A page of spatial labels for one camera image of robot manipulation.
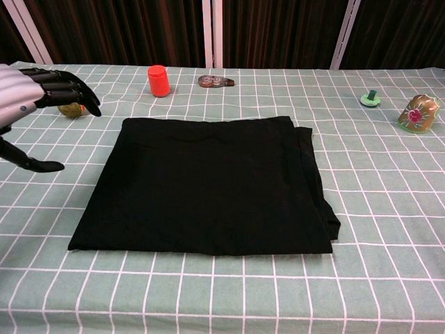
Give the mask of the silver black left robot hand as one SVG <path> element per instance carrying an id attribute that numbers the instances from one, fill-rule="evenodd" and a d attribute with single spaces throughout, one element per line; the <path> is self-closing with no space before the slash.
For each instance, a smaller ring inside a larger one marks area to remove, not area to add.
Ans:
<path id="1" fill-rule="evenodd" d="M 0 158 L 35 173 L 52 173 L 64 169 L 57 161 L 39 161 L 5 141 L 14 122 L 48 106 L 76 102 L 89 113 L 100 117 L 100 101 L 87 84 L 71 72 L 41 68 L 17 69 L 0 64 Z"/>

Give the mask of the black garment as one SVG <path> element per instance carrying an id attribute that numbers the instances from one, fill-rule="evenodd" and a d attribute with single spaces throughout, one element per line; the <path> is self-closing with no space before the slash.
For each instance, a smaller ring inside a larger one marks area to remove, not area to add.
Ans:
<path id="1" fill-rule="evenodd" d="M 340 226 L 289 117 L 127 118 L 68 248 L 326 254 Z"/>

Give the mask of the olive round toy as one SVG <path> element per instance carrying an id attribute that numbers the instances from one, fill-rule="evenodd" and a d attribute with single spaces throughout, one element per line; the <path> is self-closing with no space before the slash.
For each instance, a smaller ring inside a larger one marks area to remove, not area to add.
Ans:
<path id="1" fill-rule="evenodd" d="M 84 105 L 77 102 L 58 106 L 58 110 L 67 118 L 75 119 L 84 116 L 87 109 Z"/>

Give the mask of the dark pleated curtain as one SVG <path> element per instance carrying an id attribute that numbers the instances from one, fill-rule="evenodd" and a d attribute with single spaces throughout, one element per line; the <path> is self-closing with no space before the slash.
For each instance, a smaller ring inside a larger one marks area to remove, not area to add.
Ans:
<path id="1" fill-rule="evenodd" d="M 54 64 L 206 67 L 202 0 L 24 2 Z M 328 69 L 347 5 L 223 0 L 223 67 Z M 340 69 L 424 67 L 445 70 L 445 0 L 361 0 Z"/>

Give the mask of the red plastic jar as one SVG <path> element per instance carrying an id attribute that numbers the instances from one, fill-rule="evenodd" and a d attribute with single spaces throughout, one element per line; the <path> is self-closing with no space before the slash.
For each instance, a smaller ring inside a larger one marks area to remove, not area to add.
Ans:
<path id="1" fill-rule="evenodd" d="M 165 97 L 170 94 L 170 83 L 167 70 L 162 65 L 152 65 L 147 70 L 150 92 L 155 97 Z"/>

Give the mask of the small green round toy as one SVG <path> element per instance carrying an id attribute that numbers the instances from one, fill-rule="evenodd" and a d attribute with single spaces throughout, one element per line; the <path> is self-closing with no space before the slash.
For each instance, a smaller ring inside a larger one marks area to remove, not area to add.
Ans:
<path id="1" fill-rule="evenodd" d="M 360 97 L 360 103 L 365 107 L 375 108 L 380 105 L 381 100 L 376 90 L 370 90 L 367 94 Z"/>

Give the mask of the green white checked tablecloth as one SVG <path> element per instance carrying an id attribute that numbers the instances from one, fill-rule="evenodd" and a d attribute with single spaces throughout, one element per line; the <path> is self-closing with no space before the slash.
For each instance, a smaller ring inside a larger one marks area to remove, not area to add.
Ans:
<path id="1" fill-rule="evenodd" d="M 0 334 L 445 334 L 445 70 L 171 67 L 172 94 L 147 68 L 65 65 L 102 116 L 57 109 L 6 139 L 65 164 L 38 174 L 0 160 Z M 376 90 L 379 106 L 361 105 Z M 429 132 L 401 129 L 410 100 L 440 108 Z M 324 194 L 341 221 L 330 255 L 209 257 L 69 252 L 122 121 L 288 116 L 313 130 Z"/>

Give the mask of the white frame post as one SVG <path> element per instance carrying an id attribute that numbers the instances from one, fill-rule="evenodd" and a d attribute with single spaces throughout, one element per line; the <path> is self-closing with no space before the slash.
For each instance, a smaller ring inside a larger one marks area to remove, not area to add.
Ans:
<path id="1" fill-rule="evenodd" d="M 43 39 L 38 31 L 31 14 L 26 7 L 24 0 L 12 0 L 15 9 L 17 10 L 19 19 L 24 26 L 24 32 L 21 33 L 26 46 L 29 48 L 36 63 L 53 65 L 48 49 L 43 42 Z"/>
<path id="2" fill-rule="evenodd" d="M 348 0 L 336 47 L 330 63 L 331 70 L 338 70 L 340 68 L 360 4 L 361 0 Z"/>
<path id="3" fill-rule="evenodd" d="M 3 0 L 0 0 L 0 63 L 10 65 L 16 61 L 34 63 L 34 58 Z"/>
<path id="4" fill-rule="evenodd" d="M 204 55 L 206 68 L 213 67 L 213 44 L 211 23 L 211 0 L 202 0 L 202 19 L 204 31 Z"/>
<path id="5" fill-rule="evenodd" d="M 223 0 L 211 0 L 213 29 L 213 65 L 223 68 Z"/>

